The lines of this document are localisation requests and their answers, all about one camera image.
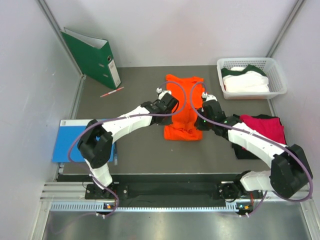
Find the orange t shirt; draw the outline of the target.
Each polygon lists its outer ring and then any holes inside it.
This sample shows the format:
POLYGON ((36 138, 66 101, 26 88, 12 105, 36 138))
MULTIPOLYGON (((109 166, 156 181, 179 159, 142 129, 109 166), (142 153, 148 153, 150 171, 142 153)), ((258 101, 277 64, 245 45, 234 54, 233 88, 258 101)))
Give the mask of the orange t shirt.
POLYGON ((203 138, 202 131, 196 129, 195 122, 198 115, 192 109, 202 107, 203 85, 196 83, 204 82, 203 78, 193 76, 179 78, 172 74, 165 77, 169 83, 166 89, 171 91, 173 97, 179 101, 179 113, 171 117, 172 124, 164 127, 164 139, 167 141, 200 141, 203 138))

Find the black t shirt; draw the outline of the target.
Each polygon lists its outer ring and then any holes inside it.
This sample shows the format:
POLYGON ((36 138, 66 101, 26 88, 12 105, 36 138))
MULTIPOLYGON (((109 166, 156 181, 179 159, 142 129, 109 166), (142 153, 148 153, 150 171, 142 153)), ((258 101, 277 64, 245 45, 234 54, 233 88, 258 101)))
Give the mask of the black t shirt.
MULTIPOLYGON (((240 120, 240 115, 233 114, 233 116, 240 120)), ((252 154, 251 152, 247 151, 246 149, 244 149, 243 147, 235 143, 232 143, 231 146, 238 160, 257 160, 258 159, 256 155, 252 154)))

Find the magenta t shirt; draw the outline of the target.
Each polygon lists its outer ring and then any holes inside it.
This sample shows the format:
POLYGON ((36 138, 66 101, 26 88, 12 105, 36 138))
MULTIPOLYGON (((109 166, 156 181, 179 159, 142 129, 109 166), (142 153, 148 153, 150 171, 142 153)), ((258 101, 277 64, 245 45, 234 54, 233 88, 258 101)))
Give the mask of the magenta t shirt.
POLYGON ((279 117, 260 114, 258 116, 241 115, 239 119, 249 128, 280 144, 286 145, 285 127, 279 117))

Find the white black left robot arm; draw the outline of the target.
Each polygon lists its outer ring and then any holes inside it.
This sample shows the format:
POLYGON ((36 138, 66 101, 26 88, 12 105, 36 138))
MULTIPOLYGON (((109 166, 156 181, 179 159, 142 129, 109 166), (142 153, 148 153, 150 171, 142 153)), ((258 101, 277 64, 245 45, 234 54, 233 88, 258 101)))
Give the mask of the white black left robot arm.
POLYGON ((137 129, 168 123, 171 117, 167 115, 178 106, 179 101, 166 90, 157 100, 146 101, 114 120, 97 125, 93 119, 87 124, 89 130, 79 139, 77 148, 89 167, 98 195, 106 199, 114 191, 108 167, 114 143, 137 129))

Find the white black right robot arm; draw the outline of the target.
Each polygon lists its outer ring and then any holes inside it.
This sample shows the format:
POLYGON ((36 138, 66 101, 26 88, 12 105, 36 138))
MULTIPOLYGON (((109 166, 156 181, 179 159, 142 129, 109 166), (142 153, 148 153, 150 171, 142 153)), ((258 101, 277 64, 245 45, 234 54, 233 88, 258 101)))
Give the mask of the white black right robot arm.
POLYGON ((287 146, 273 141, 251 129, 240 119, 225 115, 215 96, 202 97, 202 106, 196 111, 195 127, 200 131, 214 131, 232 144, 243 147, 267 166, 266 171, 247 170, 234 180, 233 192, 245 198, 252 191, 273 191, 283 199, 290 199, 303 187, 313 192, 313 175, 304 150, 297 144, 287 146))

